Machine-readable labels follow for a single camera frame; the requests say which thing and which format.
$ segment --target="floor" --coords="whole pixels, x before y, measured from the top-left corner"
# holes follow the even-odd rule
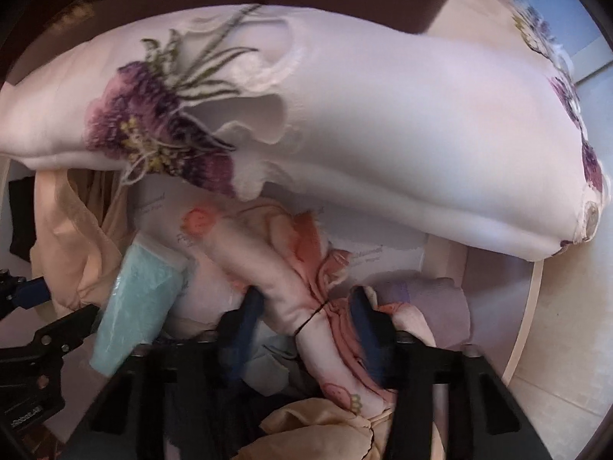
[[[572,56],[600,37],[577,0],[530,0]],[[613,169],[613,66],[578,85],[590,142]],[[572,460],[613,403],[613,210],[595,239],[545,261],[511,391],[555,460]]]

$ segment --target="peach fabric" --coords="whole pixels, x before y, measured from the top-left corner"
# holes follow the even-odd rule
[[[392,424],[391,410],[372,419],[310,398],[271,413],[260,424],[268,434],[239,450],[233,460],[379,460]],[[432,460],[444,458],[436,427]]]
[[[36,173],[33,276],[45,276],[58,316],[105,306],[132,239],[119,175],[90,170]]]
[[[183,231],[235,283],[262,290],[264,321],[278,334],[295,334],[305,367],[327,398],[366,418],[390,409],[393,393],[379,388],[362,367],[347,300],[328,300],[346,276],[350,254],[330,249],[311,213],[293,217],[269,199],[222,207],[195,207],[185,215]],[[433,344],[415,307],[397,306],[391,314],[398,328]]]

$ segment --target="white fabric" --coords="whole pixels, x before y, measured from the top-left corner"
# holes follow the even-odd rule
[[[143,59],[142,38],[164,43],[171,28],[193,31],[195,18],[211,28],[216,20],[207,18],[223,22],[237,8],[144,19],[75,47],[16,87],[5,84],[0,153],[32,169],[124,167],[85,150],[88,103],[118,67]],[[245,99],[205,102],[191,112],[238,146],[240,199],[274,181],[529,261],[587,238],[586,206],[600,213],[608,192],[586,184],[580,131],[542,69],[467,39],[408,35],[320,10],[258,14],[228,45],[261,51],[238,57],[219,77],[243,96],[280,99],[266,103],[280,113],[254,115],[257,104],[243,109]],[[207,35],[187,36],[186,59]],[[242,119],[232,119],[242,110]]]

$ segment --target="black string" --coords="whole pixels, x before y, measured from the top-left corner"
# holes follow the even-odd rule
[[[303,323],[303,324],[302,324],[300,327],[298,327],[298,328],[296,329],[296,331],[293,333],[293,336],[294,336],[294,337],[296,337],[296,336],[298,335],[298,333],[299,333],[299,332],[300,332],[300,331],[301,331],[301,330],[304,328],[304,326],[305,326],[307,323],[309,323],[309,322],[311,321],[311,319],[312,319],[312,318],[313,318],[315,315],[317,315],[317,314],[318,314],[318,313],[319,313],[319,312],[320,312],[320,311],[321,311],[321,310],[324,308],[324,306],[326,306],[326,304],[328,304],[329,302],[330,302],[330,299],[328,299],[328,300],[327,300],[326,302],[324,302],[324,303],[323,303],[323,304],[322,304],[322,305],[321,305],[319,308],[317,308],[317,309],[315,310],[315,312],[314,312],[314,313],[313,313],[311,316],[309,316],[309,317],[308,317],[308,320],[307,320],[306,322],[304,322],[304,323]]]

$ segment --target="purple fabric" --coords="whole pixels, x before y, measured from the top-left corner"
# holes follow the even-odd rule
[[[436,345],[450,348],[470,337],[470,312],[464,292],[450,278],[413,276],[404,280],[376,283],[379,305],[409,302],[424,315]]]

